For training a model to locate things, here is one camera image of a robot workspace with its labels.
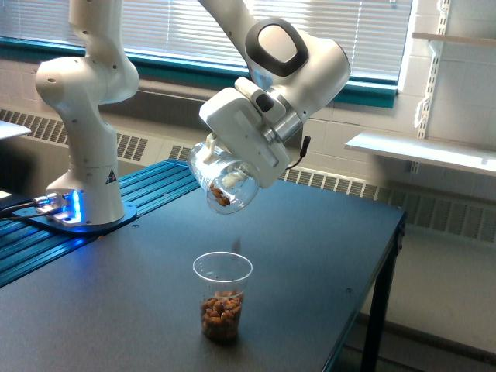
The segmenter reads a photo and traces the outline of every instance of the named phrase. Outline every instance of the nut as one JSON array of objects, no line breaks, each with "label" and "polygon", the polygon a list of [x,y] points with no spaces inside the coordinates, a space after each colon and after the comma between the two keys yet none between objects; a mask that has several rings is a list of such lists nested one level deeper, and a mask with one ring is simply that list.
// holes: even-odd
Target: nut
[{"label": "nut", "polygon": [[222,191],[220,191],[218,188],[213,188],[212,193],[217,199],[222,198]]},{"label": "nut", "polygon": [[214,309],[222,314],[224,312],[224,304],[222,303],[222,301],[218,300],[215,304],[214,304]]},{"label": "nut", "polygon": [[234,295],[233,291],[219,291],[217,298],[201,304],[201,329],[209,339],[227,342],[237,337],[242,305],[239,297],[230,297]]},{"label": "nut", "polygon": [[226,200],[224,198],[218,198],[217,202],[222,206],[225,207],[227,205]]}]

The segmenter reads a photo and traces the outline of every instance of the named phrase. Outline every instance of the clear plastic cup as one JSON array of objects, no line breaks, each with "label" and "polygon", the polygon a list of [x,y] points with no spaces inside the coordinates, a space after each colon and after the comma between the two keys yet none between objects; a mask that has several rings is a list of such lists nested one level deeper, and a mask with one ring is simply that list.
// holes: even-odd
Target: clear plastic cup
[{"label": "clear plastic cup", "polygon": [[200,277],[201,330],[209,339],[233,341],[238,336],[244,290],[253,266],[243,256],[230,252],[211,252],[198,257],[193,271]]},{"label": "clear plastic cup", "polygon": [[218,146],[210,153],[205,142],[198,143],[191,149],[188,163],[216,212],[238,212],[255,198],[260,187],[252,175],[253,167]]}]

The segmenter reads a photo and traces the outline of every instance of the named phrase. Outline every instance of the teal window frame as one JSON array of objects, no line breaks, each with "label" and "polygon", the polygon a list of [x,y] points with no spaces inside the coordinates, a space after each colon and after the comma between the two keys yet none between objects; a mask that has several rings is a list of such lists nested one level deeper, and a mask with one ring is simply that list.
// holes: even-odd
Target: teal window frame
[{"label": "teal window frame", "polygon": [[[84,53],[84,48],[80,46],[0,36],[0,58],[39,63],[58,57],[80,57],[84,56]],[[126,54],[143,78],[160,78],[177,84],[193,84],[217,90],[232,87],[237,78],[250,77],[245,67],[207,64],[132,52]],[[334,98],[334,102],[392,109],[397,93],[397,81],[352,77]]]}]

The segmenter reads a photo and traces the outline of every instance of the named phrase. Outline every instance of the floor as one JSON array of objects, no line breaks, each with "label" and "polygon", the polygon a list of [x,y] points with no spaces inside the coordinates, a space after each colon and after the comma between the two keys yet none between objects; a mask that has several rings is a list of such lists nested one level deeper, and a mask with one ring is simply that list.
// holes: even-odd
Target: floor
[{"label": "floor", "polygon": [[[366,326],[356,324],[332,371],[360,370],[361,349]],[[496,364],[483,363],[445,349],[385,332],[377,372],[496,372]]]}]

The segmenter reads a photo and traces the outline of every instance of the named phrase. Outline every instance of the blue metal rail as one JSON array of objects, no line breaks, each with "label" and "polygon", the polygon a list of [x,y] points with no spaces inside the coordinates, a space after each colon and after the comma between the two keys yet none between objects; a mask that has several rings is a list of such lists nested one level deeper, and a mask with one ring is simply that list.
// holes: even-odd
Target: blue metal rail
[{"label": "blue metal rail", "polygon": [[[124,202],[133,203],[138,218],[198,188],[182,162],[168,160],[119,180]],[[0,287],[97,239],[43,230],[20,221],[0,222]]]}]

